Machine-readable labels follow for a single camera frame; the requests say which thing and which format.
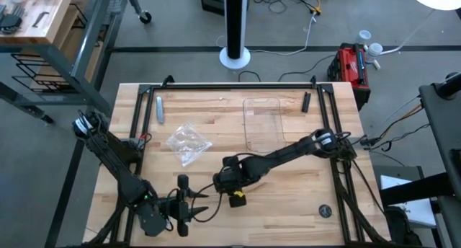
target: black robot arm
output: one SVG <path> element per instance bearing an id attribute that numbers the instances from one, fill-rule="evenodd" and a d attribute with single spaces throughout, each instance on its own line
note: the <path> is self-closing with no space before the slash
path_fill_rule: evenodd
<path id="1" fill-rule="evenodd" d="M 193 216 L 208 209 L 208 207 L 189 209 L 185 198 L 207 197 L 197 195 L 189 188 L 189 178 L 186 175 L 178 176 L 176 195 L 160 198 L 149 181 L 141 179 L 128 168 L 131 163 L 138 163 L 141 159 L 141 150 L 145 143 L 138 140 L 121 141 L 108 131 L 104 119 L 92 112 L 81 114 L 72 124 L 76 137 L 84 141 L 86 147 L 93 152 L 101 163 L 117 180 L 117 191 L 123 205 L 134 211 L 140 221 L 140 226 L 147 236 L 157 236 L 171 224 L 169 217 L 177 220 L 177 231 L 180 236 L 188 235 L 186 223 Z M 94 242 L 104 241 L 115 223 L 115 217 L 121 214 L 117 209 L 106 226 L 102 229 Z"/>
<path id="2" fill-rule="evenodd" d="M 242 187 L 258 182 L 271 169 L 304 155 L 315 155 L 320 158 L 354 159 L 357 155 L 346 136 L 335 135 L 332 130 L 316 130 L 309 136 L 301 138 L 283 149 L 266 156 L 248 154 L 238 160 L 238 155 L 225 157 L 223 168 L 213 175 L 213 183 L 218 193 L 227 193 L 231 207 L 246 204 Z"/>

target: gray concrete floor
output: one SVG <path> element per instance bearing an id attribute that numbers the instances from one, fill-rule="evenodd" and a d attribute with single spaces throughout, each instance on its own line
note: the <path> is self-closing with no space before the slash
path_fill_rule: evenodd
<path id="1" fill-rule="evenodd" d="M 153 15 L 153 24 L 144 26 L 133 9 L 127 11 L 117 46 L 211 46 L 224 34 L 223 18 L 201 10 L 200 0 L 140 0 Z M 246 33 L 247 45 L 303 45 L 310 15 L 299 4 L 290 3 L 283 14 L 273 14 L 264 5 L 251 3 Z M 323 13 L 313 25 L 309 45 L 339 45 L 353 42 L 361 29 L 372 33 L 372 41 L 397 45 L 430 11 L 414 0 L 323 0 Z M 461 20 L 454 12 L 436 12 L 409 45 L 461 45 Z M 332 53 L 299 53 L 290 57 L 266 53 L 252 55 L 246 68 L 260 74 L 262 81 L 276 81 L 287 71 L 304 71 L 318 59 Z M 449 72 L 459 71 L 460 52 L 404 52 L 380 58 L 382 69 L 368 68 L 372 95 L 360 112 L 365 131 L 377 134 L 408 111 L 416 101 L 385 124 L 381 122 L 396 108 L 418 94 L 418 86 L 441 81 Z M 18 74 L 13 59 L 0 55 L 4 73 L 1 80 L 21 92 L 11 75 Z M 326 79 L 329 61 L 310 75 Z M 223 68 L 217 53 L 116 53 L 107 69 L 102 95 L 112 104 L 122 82 L 160 82 L 169 74 L 177 81 L 237 81 L 236 72 Z M 254 81 L 252 77 L 244 81 Z M 291 76 L 287 81 L 308 81 L 310 76 Z M 0 246 L 42 247 L 66 175 L 75 138 L 70 130 L 77 109 L 44 107 L 56 121 L 41 121 L 0 102 L 1 170 Z M 423 112 L 393 128 L 389 136 L 399 136 L 427 123 Z M 444 171 L 430 129 L 409 136 L 388 152 L 404 164 L 421 165 L 425 175 Z M 372 154 L 373 164 L 395 165 Z M 99 162 L 84 154 L 59 245 L 81 241 Z M 431 237 L 424 238 L 433 245 Z"/>

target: wooden workbench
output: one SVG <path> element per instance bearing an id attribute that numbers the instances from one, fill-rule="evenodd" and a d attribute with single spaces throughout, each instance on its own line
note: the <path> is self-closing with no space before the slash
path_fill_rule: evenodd
<path id="1" fill-rule="evenodd" d="M 24 0 L 22 24 L 12 35 L 0 35 L 0 44 L 52 44 L 71 0 Z M 5 13 L 13 10 L 10 0 L 0 0 L 6 5 Z M 47 11 L 37 27 L 32 27 L 41 12 Z"/>
<path id="2" fill-rule="evenodd" d="M 352 136 L 363 134 L 359 113 L 349 83 L 334 83 L 336 102 L 344 131 Z M 198 191 L 212 182 L 212 175 L 222 167 L 222 158 L 246 151 L 243 130 L 242 104 L 250 97 L 278 98 L 281 104 L 284 137 L 287 143 L 298 141 L 316 129 L 322 128 L 320 106 L 316 92 L 312 90 L 309 113 L 301 113 L 305 90 L 298 89 L 235 89 L 235 90 L 162 90 L 156 95 L 164 100 L 165 124 L 156 121 L 155 103 L 152 108 L 149 133 L 152 140 L 146 146 L 141 177 L 149 180 L 160 196 L 176 187 L 176 176 L 189 175 L 190 187 Z M 112 114 L 110 130 L 119 138 L 127 138 L 138 93 L 138 84 L 121 84 Z M 143 111 L 140 114 L 141 130 Z M 166 139 L 182 124 L 190 122 L 212 147 L 196 161 L 182 167 L 181 162 L 165 144 Z M 370 157 L 366 151 L 358 151 L 357 163 L 379 200 Z M 354 186 L 360 210 L 370 223 L 386 239 L 388 227 L 379 208 L 373 203 L 365 184 L 352 169 Z M 329 160 L 304 156 L 273 169 L 260 182 L 244 189 L 247 205 L 230 208 L 227 197 L 216 217 L 208 223 L 189 224 L 189 236 L 179 237 L 173 232 L 162 232 L 157 237 L 147 237 L 135 219 L 133 246 L 211 246 L 211 245 L 341 245 L 344 244 L 339 224 L 336 196 Z M 198 218 L 208 218 L 216 209 L 219 195 L 205 191 L 210 198 L 197 199 L 197 206 L 210 209 Z M 95 231 L 103 227 L 115 209 L 117 185 L 112 175 L 101 167 L 94 190 L 91 210 L 86 225 L 84 241 L 90 240 Z M 333 209 L 330 218 L 322 218 L 318 208 L 328 204 Z M 348 220 L 353 239 L 355 230 L 349 209 Z"/>

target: black metal frame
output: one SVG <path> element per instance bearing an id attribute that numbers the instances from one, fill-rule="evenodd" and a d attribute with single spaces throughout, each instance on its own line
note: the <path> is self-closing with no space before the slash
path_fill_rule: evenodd
<path id="1" fill-rule="evenodd" d="M 136 137 L 136 131 L 138 129 L 138 122 L 140 116 L 140 109 L 141 103 L 143 98 L 147 96 L 147 105 L 146 105 L 146 112 L 144 115 L 143 127 L 141 130 L 141 135 L 148 132 L 148 125 L 151 118 L 151 111 L 152 111 L 152 103 L 154 92 L 157 90 L 163 89 L 315 89 L 318 93 L 318 98 L 321 106 L 321 114 L 323 120 L 323 126 L 325 128 L 330 128 L 330 123 L 328 121 L 328 112 L 326 109 L 326 101 L 324 94 L 326 93 L 329 97 L 330 104 L 331 104 L 331 114 L 333 115 L 334 119 L 334 126 L 337 133 L 342 132 L 341 122 L 339 119 L 339 112 L 336 106 L 336 99 L 334 96 L 334 87 L 333 84 L 290 84 L 290 83 L 283 83 L 283 84 L 167 84 L 167 85 L 159 85 L 159 84 L 141 84 L 138 88 L 138 96 L 135 103 L 135 110 L 133 113 L 133 120 L 130 129 L 130 138 Z M 66 181 L 64 183 L 63 189 L 61 190 L 61 196 L 59 198 L 58 207 L 56 208 L 55 215 L 53 217 L 53 222 L 50 227 L 50 231 L 48 232 L 47 241 L 45 247 L 47 248 L 54 248 L 56 245 L 56 241 L 58 239 L 59 231 L 61 228 L 62 220 L 64 217 L 64 213 L 66 211 L 66 206 L 68 204 L 68 199 L 70 198 L 70 193 L 72 191 L 72 184 L 73 180 L 75 179 L 81 152 L 83 151 L 83 144 L 79 144 L 77 142 L 76 150 L 74 150 L 74 154 L 72 156 L 71 165 L 69 167 L 68 174 L 66 175 Z M 331 159 L 331 172 L 334 179 L 334 187 L 336 191 L 336 199 L 338 202 L 338 211 L 339 211 L 339 218 L 341 223 L 341 230 L 344 238 L 344 246 L 336 245 L 330 247 L 394 247 L 394 248 L 411 248 L 412 246 L 406 245 L 399 245 L 399 244 L 379 244 L 379 243 L 372 243 L 366 242 L 364 239 L 364 233 L 362 230 L 362 226 L 360 225 L 359 221 L 356 217 L 354 217 L 354 226 L 357 232 L 357 240 L 352 241 L 351 235 L 349 232 L 349 225 L 347 221 L 346 210 L 344 206 L 344 200 L 338 194 L 339 184 L 342 184 L 339 179 L 339 170 L 338 170 L 338 161 L 336 159 Z M 143 159 L 139 161 L 138 164 L 135 166 L 135 174 L 140 174 L 141 169 L 143 166 Z M 349 169 L 348 164 L 343 163 L 344 169 L 344 177 L 346 180 L 346 186 L 349 193 L 350 198 L 353 200 L 354 203 L 357 203 L 357 198 L 355 196 L 354 191 L 354 183 L 352 182 L 352 176 Z M 120 228 L 120 218 L 118 218 L 117 223 L 114 225 L 112 229 L 112 233 L 109 239 L 109 244 L 98 244 L 90 247 L 130 247 L 129 243 L 131 240 L 131 234 L 133 230 L 133 221 L 134 221 L 134 213 L 132 211 L 129 212 L 127 218 L 127 224 L 125 227 L 125 233 L 123 237 L 123 242 L 118 241 L 118 232 Z"/>

